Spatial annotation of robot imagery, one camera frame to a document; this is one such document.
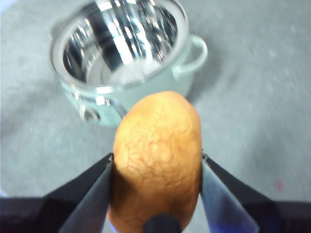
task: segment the stainless steel pot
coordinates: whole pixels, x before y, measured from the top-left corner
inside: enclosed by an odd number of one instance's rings
[[[187,95],[207,58],[174,0],[98,0],[56,24],[51,62],[84,120],[117,126],[141,98]],[[193,60],[193,46],[201,49]]]

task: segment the gray floor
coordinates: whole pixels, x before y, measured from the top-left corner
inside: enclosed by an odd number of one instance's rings
[[[112,150],[49,61],[52,25],[85,1],[21,0],[1,14],[1,189],[40,196]],[[181,0],[209,46],[189,100],[205,151],[270,198],[311,201],[311,1]],[[185,232],[206,232],[202,204]]]

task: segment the brown potato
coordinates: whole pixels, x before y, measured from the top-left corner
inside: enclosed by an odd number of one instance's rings
[[[139,233],[167,213],[185,229],[201,187],[201,125],[178,93],[143,98],[121,122],[114,143],[108,219],[120,233]]]

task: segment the pot handle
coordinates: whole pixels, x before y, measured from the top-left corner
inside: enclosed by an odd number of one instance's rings
[[[197,35],[191,35],[191,43],[193,46],[196,46],[201,49],[201,54],[192,62],[188,64],[182,64],[173,67],[173,75],[174,78],[179,81],[181,75],[187,75],[190,73],[194,73],[197,71],[199,68],[203,66],[205,63],[207,56],[208,56],[208,49],[205,41],[197,36]]]

